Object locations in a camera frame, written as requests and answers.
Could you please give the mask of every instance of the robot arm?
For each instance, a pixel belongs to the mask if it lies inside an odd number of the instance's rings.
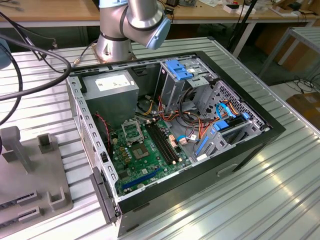
[[[156,50],[168,35],[171,22],[157,0],[100,0],[99,8],[101,62],[131,59],[130,40]]]

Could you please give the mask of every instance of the green motherboard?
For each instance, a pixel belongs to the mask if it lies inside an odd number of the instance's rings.
[[[155,124],[163,134],[163,136],[160,136],[162,140],[170,143],[171,140],[168,136],[172,133],[167,128],[165,122],[159,120]],[[139,126],[144,139],[143,143],[135,142],[130,146],[127,145],[125,133],[122,129],[111,134],[113,141],[112,163],[119,176],[119,180],[115,184],[119,196],[128,194],[138,188],[143,188],[191,164],[187,155],[179,145],[176,148],[171,147],[170,149],[178,156],[178,160],[173,164],[168,164],[166,156],[163,156],[161,151],[158,150],[151,135],[147,131],[148,126],[145,124],[140,124]]]

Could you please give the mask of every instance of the metal workbench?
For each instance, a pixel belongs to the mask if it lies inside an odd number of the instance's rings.
[[[58,50],[72,62],[83,47]],[[208,38],[166,41],[156,51],[134,44],[138,58],[204,51],[269,111],[286,131],[243,169],[134,229],[123,239],[319,239],[320,133],[274,95],[244,65]],[[24,88],[38,86],[57,74],[30,52],[14,54]],[[49,58],[58,69],[62,63]],[[81,65],[97,63],[88,51]],[[18,89],[14,68],[1,71],[0,94]],[[1,103],[1,118],[10,103]],[[71,211],[8,239],[115,239],[106,225],[89,180],[90,166],[72,119],[66,84],[23,98],[4,125],[18,125],[21,138],[50,132],[59,140],[74,207]]]
[[[285,31],[285,33],[283,34],[279,42],[275,45],[274,49],[269,54],[268,58],[265,60],[261,68],[261,71],[258,74],[259,78],[261,78],[264,75],[264,73],[267,71],[271,62],[280,52],[280,50],[285,45],[289,37],[295,38],[295,41],[292,44],[292,46],[295,45],[296,47],[298,43],[303,43],[307,45],[310,49],[320,54],[320,27],[289,27]],[[288,49],[288,51],[285,53],[287,55],[286,58],[289,56],[289,54],[292,53],[292,51],[293,49]],[[310,71],[308,78],[310,78],[316,71],[318,71],[319,67],[320,67],[320,62],[317,63],[314,66],[314,68]]]

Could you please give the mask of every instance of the gray plastic stand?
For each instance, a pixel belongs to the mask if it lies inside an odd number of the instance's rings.
[[[42,134],[20,143],[16,126],[0,129],[0,239],[73,207],[58,141]]]

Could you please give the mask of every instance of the motherboard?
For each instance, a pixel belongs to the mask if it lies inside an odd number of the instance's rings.
[[[111,133],[111,138],[112,163],[119,176],[115,187],[120,196],[144,188],[191,164],[163,120],[150,124],[134,120],[129,127],[124,123],[122,129]]]

